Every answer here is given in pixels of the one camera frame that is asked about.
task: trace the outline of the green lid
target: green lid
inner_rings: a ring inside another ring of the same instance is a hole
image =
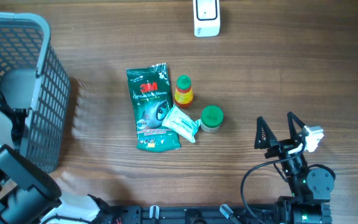
[[[222,109],[214,105],[207,106],[201,114],[201,122],[209,128],[218,127],[223,122]]]
[[[181,90],[187,90],[191,87],[191,79],[187,75],[181,75],[177,81],[178,88]]]

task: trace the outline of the jar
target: jar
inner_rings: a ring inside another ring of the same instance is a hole
[[[174,96],[176,105],[180,108],[188,108],[192,104],[193,98],[190,77],[187,75],[179,76]]]
[[[210,105],[201,114],[201,128],[209,133],[216,132],[223,122],[223,111],[218,106]]]

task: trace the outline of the wooden table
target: wooden table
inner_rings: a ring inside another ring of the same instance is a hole
[[[279,139],[286,114],[324,128],[310,164],[337,174],[335,223],[358,223],[358,1],[223,1],[221,33],[193,35],[190,1],[5,5],[48,20],[72,91],[60,165],[62,190],[122,205],[241,205],[240,182],[265,162],[254,149],[263,115]],[[155,154],[136,149],[125,68],[167,62],[173,86],[193,81],[194,119],[210,104],[225,112],[216,134]],[[290,195],[273,166],[246,183],[250,203]]]

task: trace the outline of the teal package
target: teal package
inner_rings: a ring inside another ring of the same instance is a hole
[[[173,105],[167,64],[127,69],[126,72],[134,107],[137,148],[152,152],[179,149],[178,134],[162,126]]]

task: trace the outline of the gray basket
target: gray basket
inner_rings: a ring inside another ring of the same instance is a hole
[[[42,17],[0,12],[0,91],[11,108],[31,108],[20,154],[45,172],[55,170],[70,82]]]

